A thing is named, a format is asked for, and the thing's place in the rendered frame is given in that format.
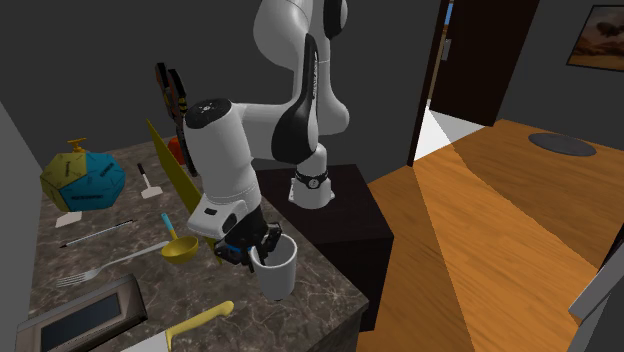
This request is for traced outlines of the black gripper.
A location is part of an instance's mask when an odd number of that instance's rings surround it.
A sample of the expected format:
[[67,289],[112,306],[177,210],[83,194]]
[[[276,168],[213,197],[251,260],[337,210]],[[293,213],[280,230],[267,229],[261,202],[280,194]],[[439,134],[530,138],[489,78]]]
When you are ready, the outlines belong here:
[[233,265],[247,267],[253,273],[250,248],[255,245],[259,262],[264,265],[268,254],[275,250],[281,236],[281,225],[278,222],[267,225],[261,207],[257,206],[230,229],[224,240],[215,243],[213,252],[220,259]]

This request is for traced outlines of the white cup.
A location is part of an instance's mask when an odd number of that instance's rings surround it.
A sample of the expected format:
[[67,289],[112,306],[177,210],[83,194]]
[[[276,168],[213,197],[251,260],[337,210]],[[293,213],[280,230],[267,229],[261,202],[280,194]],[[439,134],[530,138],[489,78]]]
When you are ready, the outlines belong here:
[[275,249],[261,263],[254,246],[249,251],[251,263],[262,293],[268,300],[279,301],[289,296],[295,284],[298,246],[282,234]]

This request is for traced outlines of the yellow flat board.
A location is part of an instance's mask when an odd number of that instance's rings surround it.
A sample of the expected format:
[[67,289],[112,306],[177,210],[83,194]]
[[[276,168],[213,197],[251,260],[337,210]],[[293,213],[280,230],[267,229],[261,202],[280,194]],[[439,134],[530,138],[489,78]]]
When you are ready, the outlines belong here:
[[149,120],[146,120],[146,122],[161,167],[165,171],[170,182],[173,184],[188,212],[193,213],[201,199],[199,190],[168,150],[166,143],[162,140],[151,122]]

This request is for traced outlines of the dark robot stand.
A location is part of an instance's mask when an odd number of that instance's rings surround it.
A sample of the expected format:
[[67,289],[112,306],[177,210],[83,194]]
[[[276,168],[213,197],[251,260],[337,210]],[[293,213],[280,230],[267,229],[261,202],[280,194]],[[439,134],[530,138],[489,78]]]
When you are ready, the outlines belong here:
[[358,167],[328,168],[335,198],[316,210],[288,200],[292,169],[260,170],[263,196],[369,300],[360,330],[375,328],[394,235]]

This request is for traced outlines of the orange container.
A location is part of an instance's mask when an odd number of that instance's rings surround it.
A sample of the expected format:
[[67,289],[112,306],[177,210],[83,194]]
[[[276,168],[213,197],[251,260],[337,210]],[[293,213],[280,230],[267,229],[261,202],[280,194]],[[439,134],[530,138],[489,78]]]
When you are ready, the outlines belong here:
[[182,152],[182,148],[177,137],[173,137],[167,143],[167,148],[174,156],[179,165],[185,165],[186,161],[184,158],[184,154]]

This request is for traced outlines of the silver fork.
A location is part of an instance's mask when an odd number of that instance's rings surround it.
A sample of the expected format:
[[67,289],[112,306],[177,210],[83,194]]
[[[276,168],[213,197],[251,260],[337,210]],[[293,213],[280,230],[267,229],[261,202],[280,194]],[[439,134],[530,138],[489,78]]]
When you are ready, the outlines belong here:
[[134,253],[132,253],[130,255],[127,255],[127,256],[118,258],[116,260],[113,260],[113,261],[111,261],[109,263],[103,264],[103,265],[101,265],[101,266],[99,266],[97,268],[88,270],[86,272],[58,279],[56,284],[55,284],[55,286],[57,288],[61,288],[61,287],[72,286],[72,285],[76,285],[76,284],[80,284],[80,283],[89,281],[89,280],[95,278],[103,269],[105,269],[105,268],[107,268],[109,266],[112,266],[114,264],[117,264],[117,263],[120,263],[120,262],[124,262],[124,261],[130,260],[130,259],[133,259],[135,257],[141,256],[141,255],[144,255],[144,254],[147,254],[147,253],[150,253],[150,252],[154,252],[156,250],[160,250],[160,249],[164,248],[167,244],[169,244],[169,241],[163,241],[163,242],[157,243],[155,245],[152,245],[150,247],[144,248],[142,250],[136,251],[136,252],[134,252]]

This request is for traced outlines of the black tool with yellow stripes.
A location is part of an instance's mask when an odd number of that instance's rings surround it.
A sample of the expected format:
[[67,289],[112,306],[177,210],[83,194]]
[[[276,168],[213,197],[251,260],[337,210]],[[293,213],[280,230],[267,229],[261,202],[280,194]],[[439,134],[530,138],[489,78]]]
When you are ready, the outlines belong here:
[[175,69],[168,69],[167,72],[168,72],[168,81],[169,81],[171,93],[172,93],[172,99],[174,101],[173,108],[176,114],[175,121],[177,124],[176,133],[178,136],[178,141],[180,144],[182,155],[185,160],[185,165],[187,166],[187,169],[190,175],[192,177],[197,177],[198,172],[190,156],[188,146],[186,143],[186,138],[184,135],[184,117],[188,110],[186,91],[185,91],[183,82],[178,72]]

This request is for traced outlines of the black and silver pen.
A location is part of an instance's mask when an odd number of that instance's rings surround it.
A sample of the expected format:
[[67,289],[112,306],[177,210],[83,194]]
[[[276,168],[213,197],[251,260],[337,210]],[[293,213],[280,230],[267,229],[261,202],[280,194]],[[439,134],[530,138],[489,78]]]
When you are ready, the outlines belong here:
[[134,219],[130,219],[130,220],[127,220],[127,221],[121,222],[121,223],[116,224],[116,225],[114,225],[114,226],[112,226],[112,227],[109,227],[109,228],[106,228],[106,229],[100,230],[100,231],[98,231],[98,232],[95,232],[95,233],[92,233],[92,234],[89,234],[89,235],[86,235],[86,236],[83,236],[83,237],[80,237],[80,238],[77,238],[77,239],[74,239],[74,240],[71,240],[71,241],[69,241],[69,242],[66,242],[66,243],[62,244],[61,246],[59,246],[59,248],[66,248],[66,247],[69,247],[69,246],[75,245],[75,244],[80,243],[80,242],[82,242],[82,241],[85,241],[85,240],[87,240],[87,239],[91,239],[91,238],[94,238],[94,237],[96,237],[96,236],[102,235],[102,234],[104,234],[104,233],[111,232],[111,231],[113,231],[113,230],[116,230],[116,229],[118,229],[118,228],[121,228],[121,227],[123,227],[123,226],[129,225],[129,224],[132,224],[133,222],[135,222],[135,220],[134,220]]

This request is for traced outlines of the yellow and blue faceted ball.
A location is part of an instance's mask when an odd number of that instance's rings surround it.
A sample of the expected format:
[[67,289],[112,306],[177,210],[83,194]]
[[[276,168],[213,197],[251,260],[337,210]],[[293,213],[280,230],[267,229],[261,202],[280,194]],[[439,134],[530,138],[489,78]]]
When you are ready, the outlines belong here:
[[42,191],[62,212],[84,212],[111,207],[125,186],[126,173],[108,153],[89,152],[68,140],[72,151],[58,153],[40,175]]

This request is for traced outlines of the grey appliance with dark screen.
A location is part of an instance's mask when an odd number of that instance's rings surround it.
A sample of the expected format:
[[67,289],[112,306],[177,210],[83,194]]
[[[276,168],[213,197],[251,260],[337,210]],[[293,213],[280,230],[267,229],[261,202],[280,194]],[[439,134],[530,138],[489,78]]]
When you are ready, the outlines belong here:
[[89,352],[147,319],[137,279],[127,274],[20,323],[14,352]]

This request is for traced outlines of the dark brown door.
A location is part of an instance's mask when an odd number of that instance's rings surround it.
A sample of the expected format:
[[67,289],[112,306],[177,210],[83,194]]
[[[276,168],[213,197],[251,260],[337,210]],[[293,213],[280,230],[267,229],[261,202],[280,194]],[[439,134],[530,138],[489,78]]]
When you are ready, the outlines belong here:
[[454,0],[430,109],[492,126],[540,0]]

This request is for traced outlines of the round grey rug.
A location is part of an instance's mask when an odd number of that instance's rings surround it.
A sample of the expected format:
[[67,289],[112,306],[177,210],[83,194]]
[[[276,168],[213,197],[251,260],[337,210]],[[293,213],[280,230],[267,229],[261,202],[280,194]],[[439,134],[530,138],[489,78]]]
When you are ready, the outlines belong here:
[[597,150],[587,142],[566,135],[533,133],[528,139],[534,145],[558,154],[589,157],[597,153]]

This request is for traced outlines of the framed wall picture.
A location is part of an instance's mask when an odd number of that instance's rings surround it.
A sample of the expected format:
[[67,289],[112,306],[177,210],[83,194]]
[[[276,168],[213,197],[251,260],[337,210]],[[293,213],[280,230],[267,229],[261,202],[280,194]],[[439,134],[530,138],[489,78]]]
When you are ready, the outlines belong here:
[[624,72],[624,4],[591,7],[566,64]]

